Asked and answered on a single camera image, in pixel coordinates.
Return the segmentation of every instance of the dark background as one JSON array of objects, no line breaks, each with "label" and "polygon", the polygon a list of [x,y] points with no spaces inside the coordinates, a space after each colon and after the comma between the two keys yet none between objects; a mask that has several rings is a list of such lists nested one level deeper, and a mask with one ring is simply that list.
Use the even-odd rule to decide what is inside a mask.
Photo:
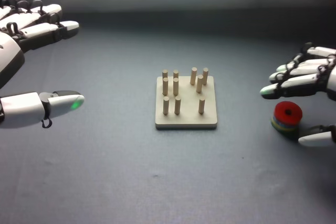
[{"label": "dark background", "polygon": [[[1,130],[0,223],[334,223],[335,150],[289,141],[270,116],[290,100],[302,129],[334,124],[336,103],[259,95],[304,42],[336,48],[327,2],[99,14],[58,2],[80,33],[28,52],[0,95],[86,101],[48,130]],[[194,66],[215,78],[217,129],[156,130],[157,76]]]}]

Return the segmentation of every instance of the red ring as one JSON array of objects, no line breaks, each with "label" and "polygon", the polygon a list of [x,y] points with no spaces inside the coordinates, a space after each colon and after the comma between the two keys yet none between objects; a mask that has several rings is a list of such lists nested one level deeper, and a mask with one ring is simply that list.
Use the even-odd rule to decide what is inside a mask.
[{"label": "red ring", "polygon": [[301,108],[293,102],[280,102],[275,106],[274,116],[283,124],[298,125],[302,119]]}]

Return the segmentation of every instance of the robotic hand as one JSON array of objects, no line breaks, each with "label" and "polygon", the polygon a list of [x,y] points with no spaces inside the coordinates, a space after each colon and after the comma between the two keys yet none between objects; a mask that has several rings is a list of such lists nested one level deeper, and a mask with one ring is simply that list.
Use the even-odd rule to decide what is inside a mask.
[{"label": "robotic hand", "polygon": [[[79,24],[61,22],[59,5],[44,6],[42,1],[2,0],[0,4],[0,88],[25,62],[24,53],[75,36]],[[42,121],[80,107],[84,96],[76,91],[35,92],[0,98],[0,127],[17,128]]]},{"label": "robotic hand", "polygon": [[[273,84],[264,87],[260,94],[265,99],[278,99],[305,97],[322,91],[336,101],[335,66],[336,50],[306,43],[300,54],[271,74],[269,80]],[[336,144],[336,125],[313,127],[310,133],[301,137],[299,143],[305,146]]]}]

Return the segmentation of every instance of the green light on fingertip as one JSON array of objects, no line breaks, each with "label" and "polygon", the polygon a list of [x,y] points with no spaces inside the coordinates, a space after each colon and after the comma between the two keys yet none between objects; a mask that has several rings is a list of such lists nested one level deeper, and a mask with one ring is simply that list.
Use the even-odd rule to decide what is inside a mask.
[{"label": "green light on fingertip", "polygon": [[81,101],[76,101],[71,105],[71,109],[75,110],[75,109],[79,108],[81,105],[82,105]]}]

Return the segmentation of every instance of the stack of colored rings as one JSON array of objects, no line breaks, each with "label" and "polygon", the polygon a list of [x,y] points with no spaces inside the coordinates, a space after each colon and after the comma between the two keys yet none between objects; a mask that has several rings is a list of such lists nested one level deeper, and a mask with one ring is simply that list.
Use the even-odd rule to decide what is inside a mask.
[{"label": "stack of colored rings", "polygon": [[298,128],[302,119],[301,108],[293,102],[280,102],[271,118],[272,126],[279,132],[290,133]]}]

